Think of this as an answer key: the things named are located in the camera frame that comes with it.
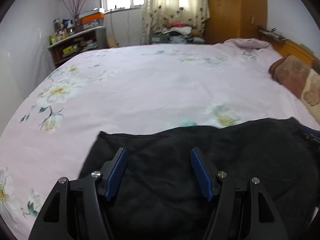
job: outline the wooden headboard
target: wooden headboard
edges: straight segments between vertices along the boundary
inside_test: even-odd
[[[310,51],[291,40],[279,42],[271,37],[264,35],[262,35],[261,39],[263,41],[270,42],[272,44],[273,49],[276,50],[282,57],[294,55],[300,60],[302,60],[304,63],[308,64],[309,66],[317,63],[320,64],[320,60],[315,55],[313,55]]]

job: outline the black fabric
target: black fabric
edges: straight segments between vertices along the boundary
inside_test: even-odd
[[[258,177],[283,219],[288,236],[306,230],[316,205],[319,172],[301,125],[262,119],[217,129],[180,127],[154,135],[101,132],[80,178],[111,160],[119,147],[129,162],[116,198],[108,209],[116,239],[202,239],[216,203],[201,194],[190,163],[200,147],[218,170],[249,180]]]

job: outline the wardrobe door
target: wardrobe door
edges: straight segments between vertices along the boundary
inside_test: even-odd
[[[267,0],[241,0],[241,38],[258,38],[258,25],[267,27]]]
[[[206,21],[207,44],[224,42],[240,35],[240,0],[209,0],[210,19]]]

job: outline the white flower print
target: white flower print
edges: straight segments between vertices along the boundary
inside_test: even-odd
[[[93,82],[93,81],[101,81],[101,80],[104,80],[106,77],[108,76],[112,76],[116,73],[115,70],[111,71],[111,72],[107,72],[106,70],[103,71],[103,73],[101,73],[100,75],[98,76],[92,76],[92,77],[89,77],[88,78],[88,81],[89,82]]]
[[[217,128],[242,123],[241,117],[223,104],[212,104],[207,107],[205,113],[209,115],[209,125]]]
[[[33,217],[37,217],[40,209],[43,206],[43,197],[39,192],[36,192],[34,188],[32,188],[29,192],[29,198],[28,198],[28,212],[25,213],[25,215],[31,215]]]
[[[53,82],[38,95],[37,103],[41,107],[64,103],[68,98],[76,95],[84,85],[85,82],[78,78],[64,78]]]
[[[54,113],[44,119],[43,123],[41,124],[41,130],[43,129],[46,132],[52,133],[57,130],[61,123],[62,123],[63,115],[58,113]]]
[[[79,65],[71,65],[66,68],[66,74],[77,74],[79,73]]]
[[[0,169],[0,214],[10,222],[18,224],[23,213],[13,193],[12,178],[8,168]]]

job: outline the box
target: box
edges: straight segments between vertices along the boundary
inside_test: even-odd
[[[83,23],[82,26],[85,30],[89,30],[89,29],[97,27],[97,26],[103,26],[103,20],[104,20],[103,18],[93,19],[89,22]]]
[[[151,44],[157,43],[169,43],[170,34],[162,34],[162,33],[152,33],[150,35]]]
[[[92,11],[88,11],[88,12],[80,14],[79,18],[81,19],[81,18],[84,18],[84,17],[92,15],[92,14],[104,13],[104,12],[105,12],[104,8],[97,8],[97,9],[94,9]]]
[[[68,53],[68,52],[70,52],[70,51],[72,51],[72,50],[73,50],[73,46],[71,45],[71,46],[63,49],[62,52],[63,52],[63,54],[66,54],[66,53]]]
[[[103,18],[104,18],[104,13],[95,13],[95,14],[90,14],[88,16],[82,17],[81,22],[86,23],[92,20],[103,19]]]

